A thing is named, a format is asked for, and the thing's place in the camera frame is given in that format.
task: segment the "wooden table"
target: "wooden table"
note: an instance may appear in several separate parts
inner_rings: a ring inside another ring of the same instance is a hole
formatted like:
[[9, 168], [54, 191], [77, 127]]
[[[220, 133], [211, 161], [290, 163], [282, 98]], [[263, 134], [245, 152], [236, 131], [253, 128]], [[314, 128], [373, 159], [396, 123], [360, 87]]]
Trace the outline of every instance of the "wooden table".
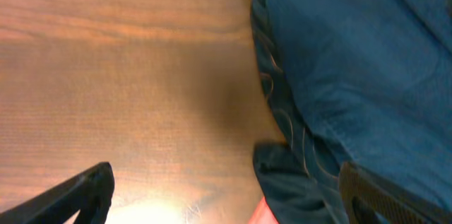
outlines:
[[107, 160], [107, 223], [246, 223], [277, 137], [249, 0], [0, 0], [0, 211]]

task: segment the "wooden surface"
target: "wooden surface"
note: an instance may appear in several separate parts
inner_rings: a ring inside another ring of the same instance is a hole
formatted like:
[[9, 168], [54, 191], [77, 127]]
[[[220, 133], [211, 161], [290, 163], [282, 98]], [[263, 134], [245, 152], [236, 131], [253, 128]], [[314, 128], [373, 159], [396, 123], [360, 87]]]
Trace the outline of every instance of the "wooden surface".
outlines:
[[246, 223], [278, 135], [249, 0], [0, 0], [0, 211], [107, 160], [107, 223]]

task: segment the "navy blue cloth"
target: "navy blue cloth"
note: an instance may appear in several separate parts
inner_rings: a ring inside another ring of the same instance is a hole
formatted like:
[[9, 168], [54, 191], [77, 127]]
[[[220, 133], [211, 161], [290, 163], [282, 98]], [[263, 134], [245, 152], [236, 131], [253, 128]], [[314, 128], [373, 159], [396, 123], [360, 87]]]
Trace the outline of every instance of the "navy blue cloth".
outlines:
[[[301, 187], [315, 187], [298, 190], [298, 199], [323, 202], [297, 204], [299, 210], [323, 207], [334, 222], [346, 222], [337, 174], [351, 160], [452, 211], [449, 1], [252, 0], [258, 66], [288, 142], [284, 153], [302, 167]], [[255, 152], [261, 186], [272, 177], [262, 163], [275, 173], [291, 165], [269, 160], [269, 149]], [[275, 217], [291, 223], [294, 215], [274, 209], [294, 205], [266, 184]], [[324, 213], [312, 216], [322, 223]]]

